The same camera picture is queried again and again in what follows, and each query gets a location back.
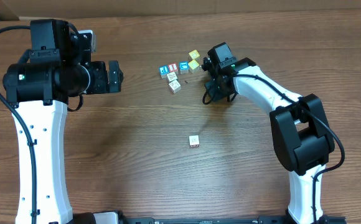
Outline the natural block letter B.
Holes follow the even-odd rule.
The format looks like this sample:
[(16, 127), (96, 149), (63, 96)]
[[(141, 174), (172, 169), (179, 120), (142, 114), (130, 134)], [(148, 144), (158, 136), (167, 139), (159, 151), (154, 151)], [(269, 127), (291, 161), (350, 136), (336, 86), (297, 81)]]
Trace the natural block letter B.
[(189, 136), (189, 146), (190, 147), (199, 147), (200, 141), (198, 135)]

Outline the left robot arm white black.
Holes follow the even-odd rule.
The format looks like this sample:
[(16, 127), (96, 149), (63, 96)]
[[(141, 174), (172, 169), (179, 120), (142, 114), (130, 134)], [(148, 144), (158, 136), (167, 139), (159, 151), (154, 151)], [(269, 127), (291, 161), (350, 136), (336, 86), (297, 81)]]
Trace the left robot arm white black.
[(116, 60), (92, 61), (95, 35), (63, 20), (30, 23), (32, 48), (3, 78), (19, 145), (16, 223), (118, 223), (118, 212), (75, 214), (65, 180), (64, 131), (71, 97), (117, 93)]

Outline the wood block red side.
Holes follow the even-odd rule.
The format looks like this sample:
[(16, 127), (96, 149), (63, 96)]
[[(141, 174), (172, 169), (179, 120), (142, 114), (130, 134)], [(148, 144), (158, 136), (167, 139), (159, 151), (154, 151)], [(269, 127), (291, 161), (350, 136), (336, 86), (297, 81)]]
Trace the wood block red side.
[(175, 94), (181, 90), (181, 84), (178, 82), (178, 80), (174, 80), (169, 83), (169, 88), (171, 89), (173, 94)]

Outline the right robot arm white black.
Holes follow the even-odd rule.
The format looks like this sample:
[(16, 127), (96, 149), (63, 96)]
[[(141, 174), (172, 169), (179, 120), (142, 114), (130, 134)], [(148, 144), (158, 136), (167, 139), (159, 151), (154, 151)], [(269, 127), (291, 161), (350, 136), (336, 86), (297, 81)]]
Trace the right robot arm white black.
[(289, 172), (286, 221), (326, 223), (321, 208), (321, 174), (335, 144), (320, 99), (283, 88), (251, 59), (237, 60), (224, 42), (208, 51), (202, 70), (211, 77), (204, 94), (210, 101), (233, 101), (240, 95), (269, 115), (274, 152)]

